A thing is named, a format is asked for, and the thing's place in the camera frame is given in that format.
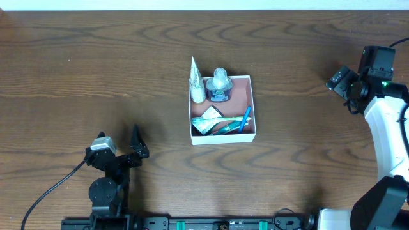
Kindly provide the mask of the blue disposable razor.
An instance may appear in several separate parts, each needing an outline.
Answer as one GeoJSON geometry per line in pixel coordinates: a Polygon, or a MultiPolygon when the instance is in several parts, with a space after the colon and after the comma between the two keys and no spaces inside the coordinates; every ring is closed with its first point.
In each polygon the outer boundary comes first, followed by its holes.
{"type": "Polygon", "coordinates": [[[244,127],[245,127],[245,124],[246,124],[246,122],[247,122],[247,119],[249,118],[251,109],[252,109],[251,106],[248,106],[248,108],[246,109],[245,114],[244,114],[244,116],[243,116],[243,120],[242,120],[242,122],[240,123],[240,127],[239,127],[239,129],[238,129],[238,134],[241,134],[241,133],[243,132],[243,129],[244,129],[244,127]]]}

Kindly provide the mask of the green white soap packet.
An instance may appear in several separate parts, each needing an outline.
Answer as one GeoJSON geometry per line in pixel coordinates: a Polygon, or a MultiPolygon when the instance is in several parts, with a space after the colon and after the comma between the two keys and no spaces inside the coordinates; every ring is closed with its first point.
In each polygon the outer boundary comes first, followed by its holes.
{"type": "Polygon", "coordinates": [[[202,135],[207,135],[214,128],[215,123],[205,123],[204,120],[221,117],[220,111],[212,105],[200,117],[193,117],[191,123],[202,135]]]}

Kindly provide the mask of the small toothpaste tube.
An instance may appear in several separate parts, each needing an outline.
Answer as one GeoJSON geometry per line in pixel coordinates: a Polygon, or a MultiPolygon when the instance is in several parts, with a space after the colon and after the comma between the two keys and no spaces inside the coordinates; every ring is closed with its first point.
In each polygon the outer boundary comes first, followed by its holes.
{"type": "Polygon", "coordinates": [[[235,130],[239,130],[241,127],[242,122],[241,121],[234,121],[228,125],[225,125],[224,127],[212,132],[209,134],[209,136],[213,136],[213,135],[224,135],[224,134],[228,134],[232,131],[235,130]]]}

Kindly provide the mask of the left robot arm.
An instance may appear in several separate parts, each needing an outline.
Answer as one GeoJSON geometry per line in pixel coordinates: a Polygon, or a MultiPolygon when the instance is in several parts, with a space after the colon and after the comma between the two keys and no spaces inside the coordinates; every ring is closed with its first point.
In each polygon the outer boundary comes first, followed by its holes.
{"type": "Polygon", "coordinates": [[[130,169],[141,166],[142,159],[150,156],[137,125],[132,130],[130,148],[131,153],[117,156],[116,145],[103,132],[86,148],[84,162],[105,173],[89,188],[92,202],[89,229],[143,228],[141,218],[128,212],[130,169]]]}

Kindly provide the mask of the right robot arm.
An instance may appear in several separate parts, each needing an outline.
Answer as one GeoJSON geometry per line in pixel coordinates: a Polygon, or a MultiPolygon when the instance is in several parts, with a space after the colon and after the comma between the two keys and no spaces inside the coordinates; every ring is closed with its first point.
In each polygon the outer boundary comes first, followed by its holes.
{"type": "Polygon", "coordinates": [[[408,229],[408,87],[393,82],[393,46],[366,46],[357,72],[343,66],[326,87],[369,125],[378,181],[350,210],[324,208],[317,229],[408,229]]]}

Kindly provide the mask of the white floral lotion tube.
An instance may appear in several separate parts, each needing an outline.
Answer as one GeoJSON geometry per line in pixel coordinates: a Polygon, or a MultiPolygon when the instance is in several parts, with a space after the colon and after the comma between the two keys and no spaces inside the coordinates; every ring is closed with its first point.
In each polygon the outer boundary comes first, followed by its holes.
{"type": "Polygon", "coordinates": [[[206,99],[205,85],[193,57],[190,68],[190,97],[196,104],[203,103],[206,99]]]}

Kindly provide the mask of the green white toothbrush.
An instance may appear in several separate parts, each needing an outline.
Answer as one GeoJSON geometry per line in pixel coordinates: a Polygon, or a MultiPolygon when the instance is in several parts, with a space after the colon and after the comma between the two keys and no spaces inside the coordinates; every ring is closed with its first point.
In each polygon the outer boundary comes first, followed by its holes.
{"type": "Polygon", "coordinates": [[[201,124],[201,123],[220,123],[223,121],[242,121],[243,116],[239,117],[230,117],[230,118],[225,118],[225,117],[217,117],[217,118],[209,118],[209,119],[204,119],[203,117],[195,117],[191,119],[191,123],[194,125],[201,124]]]}

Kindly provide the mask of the clear blue sanitizer bottle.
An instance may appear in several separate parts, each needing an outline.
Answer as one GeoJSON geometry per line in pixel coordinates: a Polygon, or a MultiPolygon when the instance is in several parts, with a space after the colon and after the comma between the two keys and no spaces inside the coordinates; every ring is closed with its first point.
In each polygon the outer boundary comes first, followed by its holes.
{"type": "Polygon", "coordinates": [[[206,81],[206,98],[211,102],[226,102],[231,98],[233,82],[224,68],[217,68],[206,81]]]}

